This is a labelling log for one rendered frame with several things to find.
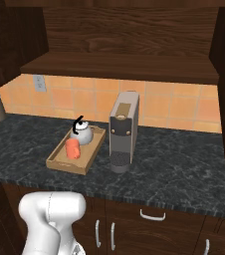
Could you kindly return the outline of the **wooden tray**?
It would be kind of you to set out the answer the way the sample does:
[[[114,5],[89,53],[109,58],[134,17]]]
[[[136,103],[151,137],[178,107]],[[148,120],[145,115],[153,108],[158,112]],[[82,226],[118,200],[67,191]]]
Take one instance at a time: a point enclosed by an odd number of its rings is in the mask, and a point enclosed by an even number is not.
[[[65,142],[70,137],[71,131],[69,130],[46,159],[47,167],[86,175],[106,137],[104,128],[91,126],[91,129],[94,133],[93,140],[89,144],[81,145],[81,156],[78,159],[69,159],[67,157]]]

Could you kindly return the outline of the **dark wood base cabinet door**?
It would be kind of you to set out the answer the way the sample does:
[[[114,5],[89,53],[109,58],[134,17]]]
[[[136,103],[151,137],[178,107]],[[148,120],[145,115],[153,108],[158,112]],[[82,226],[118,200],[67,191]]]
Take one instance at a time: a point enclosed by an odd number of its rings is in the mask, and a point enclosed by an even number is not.
[[[85,197],[87,203],[83,218],[73,224],[77,241],[84,247],[87,255],[107,255],[106,204],[101,198]],[[99,221],[99,242],[97,246],[96,223]]]
[[[203,255],[209,240],[207,255],[225,255],[225,218],[206,216],[193,255]]]
[[[115,223],[115,250],[111,249],[111,225]],[[162,228],[131,221],[109,223],[109,255],[192,255],[198,233],[177,228]]]

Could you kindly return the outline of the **dark wood corner base cabinet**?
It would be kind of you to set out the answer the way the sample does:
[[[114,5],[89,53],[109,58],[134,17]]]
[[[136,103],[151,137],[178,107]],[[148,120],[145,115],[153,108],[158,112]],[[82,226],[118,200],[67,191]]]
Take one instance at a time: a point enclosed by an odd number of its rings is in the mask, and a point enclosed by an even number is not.
[[[0,181],[0,255],[22,254],[27,226],[19,216],[18,204],[31,191],[36,188]]]

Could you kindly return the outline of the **grey coffee machine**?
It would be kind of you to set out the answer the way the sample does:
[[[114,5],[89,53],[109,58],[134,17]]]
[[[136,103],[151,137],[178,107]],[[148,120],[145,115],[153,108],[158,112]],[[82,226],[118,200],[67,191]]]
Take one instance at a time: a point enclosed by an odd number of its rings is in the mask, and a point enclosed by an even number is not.
[[[139,93],[119,93],[110,113],[111,170],[124,173],[132,163],[137,138]]]

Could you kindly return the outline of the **dark wood drawer front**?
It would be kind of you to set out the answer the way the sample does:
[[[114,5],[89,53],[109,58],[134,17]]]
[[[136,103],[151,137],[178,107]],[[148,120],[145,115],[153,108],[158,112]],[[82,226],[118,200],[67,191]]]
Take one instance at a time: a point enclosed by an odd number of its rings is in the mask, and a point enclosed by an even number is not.
[[[154,217],[162,217],[165,212],[166,218],[163,221],[146,220],[140,217],[140,209],[142,209],[143,214]],[[193,232],[199,232],[204,221],[204,216],[199,214],[111,200],[106,201],[106,213],[110,217],[135,220],[141,223],[151,223],[153,225],[161,225],[167,228],[179,228]]]

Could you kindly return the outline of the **grey wall outlet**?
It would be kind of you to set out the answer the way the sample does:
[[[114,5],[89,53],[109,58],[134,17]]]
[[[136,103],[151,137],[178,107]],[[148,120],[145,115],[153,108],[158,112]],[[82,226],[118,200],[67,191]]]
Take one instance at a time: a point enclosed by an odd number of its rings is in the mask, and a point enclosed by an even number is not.
[[[33,82],[35,85],[36,92],[46,92],[45,79],[42,75],[34,75]]]

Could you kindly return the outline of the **dark wood open wall cabinet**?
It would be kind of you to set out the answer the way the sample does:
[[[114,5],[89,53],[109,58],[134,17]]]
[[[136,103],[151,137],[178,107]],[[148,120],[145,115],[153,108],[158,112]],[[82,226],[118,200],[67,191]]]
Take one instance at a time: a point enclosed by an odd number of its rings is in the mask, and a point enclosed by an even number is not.
[[[5,0],[42,14],[48,49],[24,74],[215,84],[209,60],[225,0]]]

